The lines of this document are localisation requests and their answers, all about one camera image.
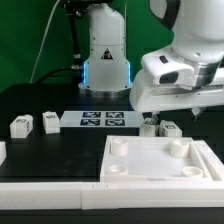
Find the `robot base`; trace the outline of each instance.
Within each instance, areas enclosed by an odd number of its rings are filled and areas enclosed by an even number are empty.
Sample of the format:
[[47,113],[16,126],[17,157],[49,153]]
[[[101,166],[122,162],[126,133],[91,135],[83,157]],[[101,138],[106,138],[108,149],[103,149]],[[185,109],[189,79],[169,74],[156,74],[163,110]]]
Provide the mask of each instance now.
[[127,96],[130,94],[131,88],[127,88],[120,91],[96,91],[87,89],[82,85],[79,85],[79,92],[83,95],[96,97],[96,98],[117,98],[122,96]]

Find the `white platform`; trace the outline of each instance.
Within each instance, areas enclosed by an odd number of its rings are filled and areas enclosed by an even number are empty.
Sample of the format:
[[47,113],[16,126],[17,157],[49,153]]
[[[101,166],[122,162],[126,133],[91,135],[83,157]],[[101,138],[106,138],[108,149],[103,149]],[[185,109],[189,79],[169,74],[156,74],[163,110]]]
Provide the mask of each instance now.
[[65,111],[60,127],[139,128],[143,121],[142,113],[134,111]]
[[[106,148],[110,147],[111,138],[113,137],[108,137]],[[133,143],[134,141],[138,143],[141,140],[139,137],[122,138],[126,138]],[[159,143],[156,145],[154,144],[154,146],[164,145],[165,142],[167,142],[166,139],[163,141],[160,141],[160,139],[158,140]],[[144,141],[145,143],[153,141],[155,143],[157,140],[147,138]],[[169,178],[165,178],[165,180],[164,178],[149,178],[144,180],[141,177],[137,177],[135,181],[127,182],[1,183],[0,209],[224,207],[224,166],[205,142],[193,141],[192,143],[195,146],[195,152],[199,152],[199,155],[197,155],[198,159],[203,160],[200,164],[202,165],[204,163],[206,166],[201,168],[204,169],[204,171],[207,169],[212,179],[201,178],[195,181],[186,178],[186,181],[180,181],[181,177],[179,178],[177,173],[175,173],[175,180]],[[150,151],[150,148],[148,148],[150,144],[151,143],[145,144],[146,151]],[[163,147],[155,148],[155,150],[163,151]],[[151,156],[152,155],[154,156],[153,159],[150,158],[149,160],[158,161],[156,153],[153,152],[151,153]],[[185,162],[187,163],[186,165],[190,165],[192,161]],[[141,171],[146,172],[143,169],[144,164],[141,164],[141,167]],[[171,169],[168,169],[168,173],[165,174],[158,173],[157,170],[155,172],[157,176],[169,176]]]

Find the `white plastic block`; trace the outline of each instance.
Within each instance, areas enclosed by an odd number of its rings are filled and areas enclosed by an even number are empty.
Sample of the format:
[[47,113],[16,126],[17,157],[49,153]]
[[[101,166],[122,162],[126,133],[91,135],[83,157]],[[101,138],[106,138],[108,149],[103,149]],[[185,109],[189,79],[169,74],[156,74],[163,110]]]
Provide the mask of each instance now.
[[171,155],[176,158],[187,158],[190,152],[190,142],[186,140],[175,140],[171,144]]
[[5,142],[0,142],[0,166],[6,159],[6,148]]
[[60,133],[60,122],[55,112],[43,113],[43,125],[46,134]]
[[10,124],[11,138],[26,138],[33,130],[33,117],[31,115],[18,116]]
[[182,131],[173,121],[161,121],[159,135],[161,137],[182,137]]
[[146,118],[139,129],[139,136],[155,137],[158,132],[158,126],[153,124],[151,118]]
[[115,138],[111,142],[111,154],[114,156],[128,155],[128,141],[122,138]]

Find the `black cable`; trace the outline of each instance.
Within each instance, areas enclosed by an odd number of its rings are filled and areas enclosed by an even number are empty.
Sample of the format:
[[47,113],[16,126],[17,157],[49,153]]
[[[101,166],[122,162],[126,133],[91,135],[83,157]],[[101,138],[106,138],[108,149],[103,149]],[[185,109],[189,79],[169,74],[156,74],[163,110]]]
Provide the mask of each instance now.
[[68,15],[68,21],[70,25],[74,55],[81,54],[80,48],[79,48],[78,34],[76,30],[75,16],[74,14],[69,13],[69,11],[67,11],[67,15]]
[[54,77],[56,73],[59,73],[59,72],[62,72],[62,71],[72,71],[72,68],[71,67],[65,67],[65,68],[58,68],[58,69],[55,69],[51,72],[48,72],[46,75],[44,75],[42,78],[38,79],[35,83],[36,84],[40,84],[42,83],[45,79],[47,78],[51,78],[51,77]]
[[57,78],[57,77],[73,77],[74,75],[52,75],[52,76],[50,76],[50,77],[48,77],[48,79],[50,79],[50,78]]

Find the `black table surface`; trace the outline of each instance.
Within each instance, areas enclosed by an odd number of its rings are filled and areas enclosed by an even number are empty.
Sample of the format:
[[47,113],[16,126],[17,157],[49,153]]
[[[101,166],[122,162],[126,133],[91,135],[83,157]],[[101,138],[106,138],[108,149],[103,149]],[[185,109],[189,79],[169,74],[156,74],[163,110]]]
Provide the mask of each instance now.
[[[46,135],[42,113],[64,111],[132,111],[128,97],[97,99],[79,95],[68,84],[19,84],[0,94],[0,141],[7,159],[0,167],[0,182],[99,181],[108,135],[137,136],[137,128],[62,128]],[[10,123],[30,114],[34,129],[27,139],[11,139]],[[184,137],[204,140],[224,160],[224,107],[207,109],[194,122],[190,110],[160,114],[174,121]],[[0,223],[224,223],[224,208],[157,208],[119,210],[0,211]]]

